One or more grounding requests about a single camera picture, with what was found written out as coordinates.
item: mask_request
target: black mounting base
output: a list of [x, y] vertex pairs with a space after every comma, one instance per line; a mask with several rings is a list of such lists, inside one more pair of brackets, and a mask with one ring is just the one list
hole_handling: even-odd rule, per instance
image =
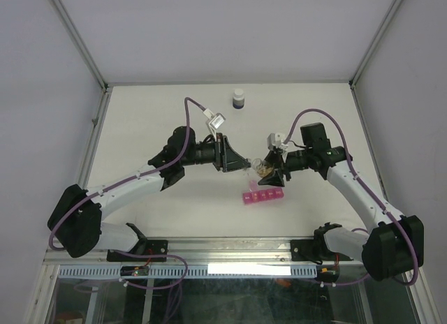
[[[317, 249], [319, 246], [314, 239], [291, 240], [292, 261], [311, 261], [317, 265], [322, 265], [323, 261], [335, 262], [336, 253]], [[339, 253], [339, 261], [352, 261], [352, 259]]]
[[[151, 239], [145, 239], [146, 245], [142, 253], [139, 253], [138, 255], [146, 256], [150, 254], [167, 254], [168, 253], [168, 241], [167, 240], [151, 240]], [[108, 251], [107, 252], [107, 261], [111, 263], [129, 263], [129, 262], [146, 262], [147, 259], [138, 259], [138, 258], [131, 258], [130, 256], [123, 256], [122, 254], [116, 252], [116, 251]], [[166, 258], [155, 258], [152, 259], [151, 262], [153, 263], [165, 263]]]

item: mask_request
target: cable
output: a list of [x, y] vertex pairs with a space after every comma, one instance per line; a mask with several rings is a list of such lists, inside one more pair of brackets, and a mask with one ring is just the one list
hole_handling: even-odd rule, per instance
[[[166, 305], [165, 316], [163, 317], [163, 324], [169, 322], [169, 320], [175, 315], [175, 313], [179, 309], [180, 304], [182, 303], [183, 298], [182, 284], [179, 283], [177, 292], [175, 293], [174, 297], [172, 297], [172, 291], [173, 288], [169, 290], [168, 304]], [[175, 302], [177, 302], [177, 304], [175, 305], [175, 308], [172, 310], [172, 307]]]
[[369, 232], [367, 230], [365, 230], [364, 228], [353, 228], [351, 230], [351, 232], [356, 232], [356, 231], [362, 231], [362, 232], [369, 234]]
[[334, 119], [334, 117], [329, 115], [326, 111], [322, 111], [320, 109], [307, 109], [307, 110], [300, 112], [298, 114], [298, 116], [296, 116], [295, 120], [293, 121], [291, 130], [288, 133], [286, 140], [284, 141], [284, 144], [287, 144], [289, 141], [291, 141], [291, 138], [292, 138], [293, 132], [295, 130], [296, 124], [298, 123], [298, 120], [308, 112], [321, 113], [322, 115], [325, 115], [327, 118], [329, 118], [330, 121], [335, 125], [335, 127], [338, 130], [338, 133], [340, 134], [340, 138], [342, 139], [343, 148], [347, 155], [346, 161], [348, 162], [348, 167], [349, 167], [349, 170], [351, 171], [352, 175], [357, 180], [357, 182], [361, 185], [361, 187], [363, 187], [363, 189], [368, 193], [368, 195], [371, 196], [371, 198], [374, 200], [374, 202], [376, 202], [377, 205], [382, 209], [382, 211], [388, 216], [388, 218], [396, 225], [397, 229], [401, 232], [402, 237], [404, 238], [406, 245], [408, 246], [408, 249], [410, 251], [411, 257], [413, 259], [413, 277], [411, 278], [411, 280], [409, 282], [401, 282], [401, 281], [399, 281], [399, 282], [401, 284], [403, 284], [404, 286], [414, 285], [416, 283], [416, 280], [418, 279], [419, 271], [418, 271], [418, 258], [416, 256], [416, 251], [414, 250], [413, 244], [411, 243], [411, 240], [410, 240], [409, 236], [407, 235], [407, 233], [405, 232], [405, 230], [403, 229], [403, 227], [399, 224], [399, 222], [396, 220], [396, 218], [386, 209], [386, 206], [385, 206], [385, 204], [383, 204], [381, 199], [379, 197], [377, 197], [377, 195], [368, 187], [368, 185], [366, 185], [366, 183], [364, 183], [364, 181], [358, 176], [358, 173], [356, 172], [356, 170], [354, 169], [354, 166], [352, 164], [352, 160], [349, 157], [348, 145], [346, 143], [346, 138], [344, 137], [342, 128], [337, 123], [337, 121]]
[[303, 148], [303, 149], [306, 149], [305, 146], [298, 145], [298, 144], [297, 144], [296, 142], [294, 142], [293, 140], [289, 140], [289, 142], [292, 142], [292, 143], [295, 145], [295, 147], [297, 147], [297, 148]]
[[329, 282], [320, 282], [317, 280], [306, 280], [308, 282], [312, 282], [313, 284], [323, 284], [324, 286], [329, 286], [329, 287], [348, 287], [348, 286], [353, 286], [355, 284], [359, 284], [360, 282], [363, 282], [364, 280], [369, 278], [369, 274], [365, 274], [362, 277], [360, 277], [358, 280], [355, 281], [350, 281], [350, 282], [341, 282], [341, 283], [329, 283]]
[[[149, 255], [151, 256], [151, 255], [153, 255], [153, 254], [154, 254], [154, 252], [153, 252], [151, 249], [149, 249]], [[152, 258], [147, 259], [147, 261], [146, 261], [146, 263], [144, 264], [144, 266], [148, 266], [149, 263], [151, 262], [151, 260], [152, 260]]]
[[[185, 113], [186, 113], [186, 135], [185, 135], [185, 139], [184, 139], [184, 144], [183, 144], [182, 150], [180, 151], [179, 155], [177, 155], [177, 157], [174, 160], [172, 160], [171, 162], [168, 162], [165, 165], [162, 165], [161, 167], [158, 167], [158, 168], [155, 168], [155, 169], [152, 169], [152, 170], [148, 170], [147, 172], [142, 172], [140, 174], [140, 176], [146, 176], [146, 175], [150, 175], [150, 174], [154, 174], [156, 172], [159, 172], [159, 171], [161, 171], [163, 169], [166, 169], [166, 168], [172, 166], [174, 163], [178, 162], [182, 158], [183, 154], [185, 153], [185, 151], [186, 151], [186, 149], [188, 147], [189, 132], [190, 132], [188, 102], [191, 102], [194, 105], [198, 106], [202, 111], [206, 110], [206, 108], [203, 105], [199, 104], [198, 102], [196, 102], [192, 98], [186, 97], [184, 99], [184, 110], [185, 110]], [[117, 188], [118, 186], [121, 186], [122, 184], [125, 184], [125, 183], [127, 183], [129, 181], [132, 181], [135, 178], [137, 178], [136, 175], [127, 177], [126, 179], [122, 179], [121, 181], [118, 181], [117, 183], [114, 183], [111, 186], [108, 186], [107, 188], [104, 188], [103, 192], [106, 193], [106, 192], [108, 192], [110, 190], [113, 190], [113, 189]], [[96, 196], [99, 196], [99, 193], [93, 193], [93, 194], [87, 196], [86, 198], [83, 198], [79, 203], [75, 204], [71, 209], [69, 209], [67, 211], [67, 213], [65, 215], [63, 215], [62, 218], [56, 223], [54, 228], [51, 230], [50, 238], [48, 240], [48, 246], [52, 250], [54, 250], [54, 251], [63, 251], [64, 250], [63, 247], [56, 247], [53, 244], [53, 239], [56, 236], [56, 232], [61, 227], [61, 225], [67, 220], [67, 218], [69, 216], [71, 216], [74, 212], [76, 212], [88, 200], [91, 200], [92, 198], [95, 198]]]
[[338, 265], [340, 264], [340, 255], [338, 253], [335, 254], [335, 269], [338, 269]]
[[157, 258], [174, 258], [174, 259], [178, 259], [180, 261], [183, 262], [184, 265], [184, 272], [183, 275], [174, 283], [172, 284], [168, 284], [167, 286], [161, 286], [161, 287], [144, 287], [144, 286], [140, 286], [138, 284], [129, 282], [129, 280], [126, 279], [121, 279], [121, 281], [124, 281], [126, 284], [128, 284], [129, 286], [133, 286], [139, 289], [144, 289], [144, 290], [161, 290], [161, 289], [169, 289], [172, 288], [173, 286], [176, 286], [177, 284], [179, 284], [180, 282], [182, 282], [185, 278], [185, 276], [188, 274], [188, 263], [186, 262], [185, 259], [183, 259], [180, 256], [175, 256], [173, 254], [156, 254], [153, 256], [139, 256], [138, 254], [131, 254], [131, 253], [127, 253], [127, 252], [123, 252], [123, 251], [115, 251], [123, 256], [128, 256], [129, 258], [138, 258], [138, 259], [148, 259], [149, 257], [151, 259], [157, 259]]
[[212, 134], [209, 134], [205, 137], [205, 139], [203, 139], [203, 141], [200, 143], [201, 145], [206, 144], [207, 142], [211, 142], [214, 140], [214, 137]]
[[75, 284], [73, 289], [79, 293], [83, 294], [95, 294], [98, 291], [93, 290], [93, 287], [98, 287], [98, 284], [106, 284], [108, 285], [110, 282], [118, 281], [117, 279], [105, 279], [105, 280], [86, 280], [81, 283]]

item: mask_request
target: metal corner post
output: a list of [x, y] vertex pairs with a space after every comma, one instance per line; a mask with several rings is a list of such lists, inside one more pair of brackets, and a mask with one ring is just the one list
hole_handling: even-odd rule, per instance
[[374, 165], [374, 170], [376, 171], [377, 178], [379, 180], [380, 190], [381, 190], [381, 192], [383, 194], [383, 197], [387, 200], [388, 197], [386, 195], [385, 188], [383, 186], [382, 176], [381, 176], [381, 173], [379, 171], [379, 166], [377, 164], [376, 154], [374, 153], [374, 148], [373, 148], [373, 145], [372, 145], [371, 135], [369, 134], [368, 125], [366, 123], [365, 116], [363, 114], [362, 108], [361, 108], [361, 106], [360, 106], [360, 104], [358, 102], [358, 97], [357, 97], [356, 87], [355, 86], [351, 85], [351, 93], [352, 93], [352, 97], [353, 97], [353, 100], [354, 100], [354, 104], [356, 105], [358, 116], [360, 118], [360, 123], [362, 124], [363, 133], [365, 134], [365, 138], [366, 138], [366, 142], [367, 142], [367, 145], [368, 145], [369, 153], [371, 154], [372, 164]]
[[89, 136], [89, 140], [87, 142], [84, 157], [82, 158], [82, 163], [77, 178], [77, 183], [80, 185], [81, 188], [85, 188], [89, 181], [91, 167], [93, 166], [93, 160], [95, 157], [96, 148], [98, 147], [99, 137], [103, 129], [105, 114], [107, 112], [111, 95], [112, 95], [111, 87], [103, 91], [103, 93], [101, 94], [101, 99], [99, 101], [96, 116], [91, 120], [92, 122], [91, 133]]
[[[406, 273], [406, 279], [410, 280], [410, 278], [409, 273]], [[407, 290], [413, 299], [413, 310], [419, 318], [420, 324], [442, 324], [423, 267], [419, 269], [419, 279], [416, 284]]]
[[104, 81], [103, 75], [99, 71], [98, 66], [95, 64], [93, 57], [90, 54], [90, 51], [87, 49], [87, 46], [85, 45], [81, 35], [76, 29], [75, 24], [73, 23], [72, 19], [70, 18], [70, 15], [65, 9], [62, 0], [48, 0], [48, 1], [50, 1], [55, 12], [58, 14], [59, 19], [62, 21], [62, 24], [65, 27], [65, 30], [67, 31], [68, 35], [73, 41], [74, 46], [78, 50], [88, 69], [90, 70], [91, 74], [95, 77], [101, 89], [106, 90], [107, 83]]
[[367, 48], [365, 55], [363, 55], [363, 58], [360, 61], [360, 64], [358, 65], [356, 72], [354, 73], [353, 77], [351, 78], [351, 81], [350, 81], [351, 86], [355, 86], [357, 84], [357, 82], [359, 81], [361, 75], [365, 71], [373, 54], [376, 52], [376, 49], [379, 46], [379, 43], [382, 41], [383, 36], [387, 32], [391, 22], [394, 20], [396, 14], [399, 12], [399, 9], [402, 6], [403, 2], [404, 2], [404, 0], [393, 0], [393, 2], [391, 3], [390, 8], [386, 12], [385, 17], [382, 20], [382, 23], [380, 23], [379, 28], [377, 29], [376, 33], [374, 34], [372, 42], [369, 44], [369, 47]]
[[49, 309], [54, 306], [53, 294], [57, 287], [59, 265], [43, 265], [34, 289], [31, 304], [28, 306], [24, 322], [41, 324], [49, 321]]

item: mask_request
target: white label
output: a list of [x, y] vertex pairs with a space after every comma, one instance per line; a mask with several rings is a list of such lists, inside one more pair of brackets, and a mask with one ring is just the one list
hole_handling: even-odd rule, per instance
[[291, 266], [269, 266], [250, 263], [210, 263], [208, 274], [243, 274], [290, 276]]
[[214, 117], [211, 120], [210, 125], [217, 130], [220, 127], [220, 125], [224, 123], [224, 121], [225, 119], [222, 117], [220, 113], [218, 113], [216, 117]]

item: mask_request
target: pink pill organizer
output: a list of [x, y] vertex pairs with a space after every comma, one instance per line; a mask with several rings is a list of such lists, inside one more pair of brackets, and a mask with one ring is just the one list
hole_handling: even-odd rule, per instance
[[242, 193], [242, 201], [245, 205], [278, 200], [284, 197], [282, 188], [269, 188], [259, 190], [256, 181], [250, 181], [250, 191]]

